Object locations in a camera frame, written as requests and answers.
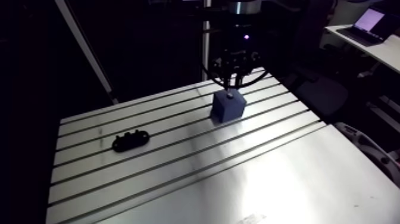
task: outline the blue cube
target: blue cube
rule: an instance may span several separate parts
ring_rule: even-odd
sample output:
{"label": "blue cube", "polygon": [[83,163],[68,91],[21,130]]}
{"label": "blue cube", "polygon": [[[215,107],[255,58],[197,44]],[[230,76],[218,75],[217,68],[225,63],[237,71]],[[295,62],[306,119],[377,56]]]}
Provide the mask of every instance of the blue cube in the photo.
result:
{"label": "blue cube", "polygon": [[225,90],[214,93],[210,114],[212,119],[224,123],[242,117],[247,102],[238,90],[231,89],[230,93],[232,97],[228,97]]}

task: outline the black object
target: black object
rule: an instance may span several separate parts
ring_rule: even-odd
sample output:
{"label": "black object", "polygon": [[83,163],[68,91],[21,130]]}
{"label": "black object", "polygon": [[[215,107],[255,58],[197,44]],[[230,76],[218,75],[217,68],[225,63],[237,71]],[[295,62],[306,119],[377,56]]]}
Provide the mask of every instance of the black object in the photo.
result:
{"label": "black object", "polygon": [[149,139],[149,133],[144,130],[136,130],[134,133],[126,132],[122,137],[119,137],[119,135],[115,137],[112,149],[117,153],[122,153],[145,145]]}

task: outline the white desk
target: white desk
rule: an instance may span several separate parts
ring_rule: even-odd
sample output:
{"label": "white desk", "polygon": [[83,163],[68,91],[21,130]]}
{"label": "white desk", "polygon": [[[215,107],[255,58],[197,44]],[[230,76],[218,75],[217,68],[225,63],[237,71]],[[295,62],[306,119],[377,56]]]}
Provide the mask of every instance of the white desk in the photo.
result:
{"label": "white desk", "polygon": [[374,57],[379,62],[392,68],[394,71],[400,73],[400,38],[398,36],[391,35],[385,42],[375,46],[364,46],[357,41],[354,41],[353,39],[337,32],[338,29],[347,28],[350,26],[351,25],[328,26],[326,29],[347,43],[350,43],[356,48]]}
{"label": "white desk", "polygon": [[[206,81],[63,119],[47,224],[235,224],[288,212],[281,221],[400,222],[399,189],[275,78],[241,89],[242,118],[222,125],[208,117],[219,89]],[[148,144],[110,150],[135,129]]]}

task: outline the chair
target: chair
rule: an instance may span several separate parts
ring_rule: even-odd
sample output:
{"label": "chair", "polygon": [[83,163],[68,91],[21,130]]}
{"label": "chair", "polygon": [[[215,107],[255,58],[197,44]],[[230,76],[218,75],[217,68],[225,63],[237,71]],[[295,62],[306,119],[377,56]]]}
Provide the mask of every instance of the chair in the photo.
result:
{"label": "chair", "polygon": [[287,52],[286,78],[283,80],[283,84],[307,106],[331,122],[348,99],[347,89],[329,78],[324,68],[318,67],[318,58],[334,54],[319,48],[332,5],[333,0],[309,0],[305,6]]}

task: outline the metal frame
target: metal frame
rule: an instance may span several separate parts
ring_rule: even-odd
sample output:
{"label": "metal frame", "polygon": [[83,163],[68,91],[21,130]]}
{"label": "metal frame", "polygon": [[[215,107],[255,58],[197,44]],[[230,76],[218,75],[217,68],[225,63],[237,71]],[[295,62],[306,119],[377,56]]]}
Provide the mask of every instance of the metal frame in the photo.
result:
{"label": "metal frame", "polygon": [[90,65],[92,66],[94,72],[96,73],[97,78],[100,80],[101,85],[107,92],[110,100],[113,104],[118,104],[118,100],[113,97],[111,92],[113,91],[111,84],[109,83],[107,76],[102,71],[100,65],[98,64],[92,50],[89,47],[89,44],[86,42],[83,33],[79,29],[68,5],[65,3],[65,0],[55,0],[58,9],[60,10],[62,16],[64,17],[65,22],[67,22],[68,27],[70,28],[72,34],[74,35],[76,41],[78,42],[80,48],[82,49],[83,53],[85,54],[87,60],[89,61]]}
{"label": "metal frame", "polygon": [[[210,7],[211,6],[211,0],[204,0],[204,7]],[[203,22],[203,30],[208,30],[210,28],[210,22],[209,21],[204,21]],[[209,33],[204,33],[203,34],[203,65],[206,69],[208,69],[208,54],[210,52],[210,34]],[[202,71],[202,76],[201,80],[206,81],[207,74]]]}

